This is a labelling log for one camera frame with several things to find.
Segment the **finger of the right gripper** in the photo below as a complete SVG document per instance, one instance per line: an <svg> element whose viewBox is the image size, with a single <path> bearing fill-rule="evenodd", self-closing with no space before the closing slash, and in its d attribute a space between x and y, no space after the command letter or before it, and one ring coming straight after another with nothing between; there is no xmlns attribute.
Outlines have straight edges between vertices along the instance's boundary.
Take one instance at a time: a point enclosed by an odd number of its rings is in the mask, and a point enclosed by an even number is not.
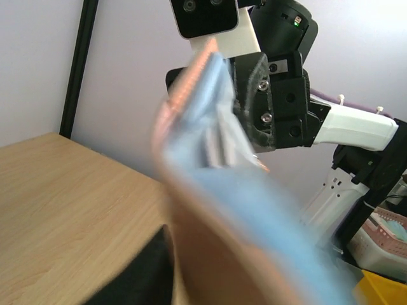
<svg viewBox="0 0 407 305"><path fill-rule="evenodd" d="M231 76L235 88L233 113L257 153L275 150L275 123L272 115L272 94L268 73L268 59L262 52L231 59Z"/></svg>

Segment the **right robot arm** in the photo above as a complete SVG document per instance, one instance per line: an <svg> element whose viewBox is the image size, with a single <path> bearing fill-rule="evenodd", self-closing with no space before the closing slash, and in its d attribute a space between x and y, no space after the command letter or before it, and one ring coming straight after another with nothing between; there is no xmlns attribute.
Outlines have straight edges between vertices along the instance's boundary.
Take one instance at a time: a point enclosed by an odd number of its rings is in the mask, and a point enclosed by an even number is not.
<svg viewBox="0 0 407 305"><path fill-rule="evenodd" d="M312 234L287 209L256 151L320 143L383 153L404 123L345 105L312 101L302 56L275 79L249 14L237 1L172 1L180 35L196 53L168 87L154 147L162 179L196 218L264 249L310 252Z"/></svg>

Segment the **pink leather card holder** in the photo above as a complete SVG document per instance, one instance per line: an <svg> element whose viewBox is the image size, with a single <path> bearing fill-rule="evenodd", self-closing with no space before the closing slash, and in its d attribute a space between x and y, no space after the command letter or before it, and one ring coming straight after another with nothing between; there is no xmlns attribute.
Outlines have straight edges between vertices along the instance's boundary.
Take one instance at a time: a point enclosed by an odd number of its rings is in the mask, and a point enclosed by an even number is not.
<svg viewBox="0 0 407 305"><path fill-rule="evenodd" d="M354 283L319 250L295 203L255 156L215 39L156 116L152 151L190 304L354 304Z"/></svg>

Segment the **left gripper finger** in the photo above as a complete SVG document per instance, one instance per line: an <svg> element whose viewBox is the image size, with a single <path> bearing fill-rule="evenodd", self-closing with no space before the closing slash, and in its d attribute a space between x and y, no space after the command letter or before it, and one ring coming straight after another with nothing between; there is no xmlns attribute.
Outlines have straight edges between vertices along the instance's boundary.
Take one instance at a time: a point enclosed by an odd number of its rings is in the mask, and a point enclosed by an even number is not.
<svg viewBox="0 0 407 305"><path fill-rule="evenodd" d="M163 225L121 273L84 304L172 304L173 253Z"/></svg>

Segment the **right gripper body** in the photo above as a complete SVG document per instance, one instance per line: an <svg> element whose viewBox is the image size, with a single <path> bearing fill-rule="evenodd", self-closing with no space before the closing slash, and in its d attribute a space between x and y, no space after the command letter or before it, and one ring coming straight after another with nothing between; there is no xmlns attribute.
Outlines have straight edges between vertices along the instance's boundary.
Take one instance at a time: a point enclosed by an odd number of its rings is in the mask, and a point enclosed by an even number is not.
<svg viewBox="0 0 407 305"><path fill-rule="evenodd" d="M300 52L267 59L273 114L264 114L261 119L274 118L275 149L312 146L330 106L311 100L309 77Z"/></svg>

